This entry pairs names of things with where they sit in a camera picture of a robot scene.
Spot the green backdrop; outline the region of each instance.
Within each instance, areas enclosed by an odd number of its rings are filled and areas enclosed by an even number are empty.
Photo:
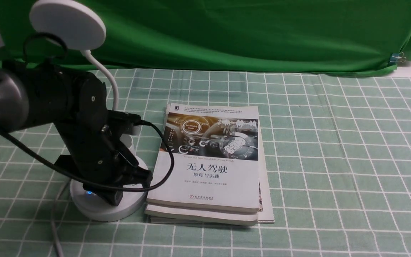
[[[34,0],[1,1],[0,60],[21,57]],[[411,0],[79,0],[104,21],[107,67],[380,75],[411,60]],[[30,59],[58,51],[30,44]],[[93,68],[71,51],[63,65]]]

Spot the book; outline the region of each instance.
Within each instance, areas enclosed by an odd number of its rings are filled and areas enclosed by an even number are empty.
[[[269,190],[266,161],[263,142],[258,142],[259,148],[259,210],[257,216],[252,213],[232,213],[218,211],[195,210],[191,208],[175,208],[148,204],[146,214],[150,215],[152,223],[228,223],[232,225],[252,226],[255,223],[274,223],[274,211]]]
[[[256,214],[258,107],[167,107],[164,138],[175,165],[170,178],[147,194],[152,205]],[[160,147],[152,185],[166,174],[170,157]]]

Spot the table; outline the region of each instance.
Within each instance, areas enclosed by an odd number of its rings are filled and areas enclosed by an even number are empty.
[[[411,256],[411,78],[111,72],[119,110],[160,127],[171,102],[257,105],[276,222],[158,225],[142,208],[119,222],[97,223],[66,195],[56,213],[66,256]],[[108,108],[111,102],[109,90]],[[50,161],[67,153],[52,125],[13,135]],[[134,142],[153,168],[155,132],[143,127]],[[1,256],[55,256],[49,215],[65,180],[0,137]]]

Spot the white lamp head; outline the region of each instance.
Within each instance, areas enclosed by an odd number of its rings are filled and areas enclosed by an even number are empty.
[[[101,18],[73,0],[38,0],[31,7],[30,22],[37,32],[58,36],[72,50],[93,50],[106,40]]]

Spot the binder clip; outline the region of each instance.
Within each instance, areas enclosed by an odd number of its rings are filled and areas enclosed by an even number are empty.
[[[388,65],[396,65],[396,63],[404,63],[407,60],[407,57],[404,56],[404,52],[392,54]]]

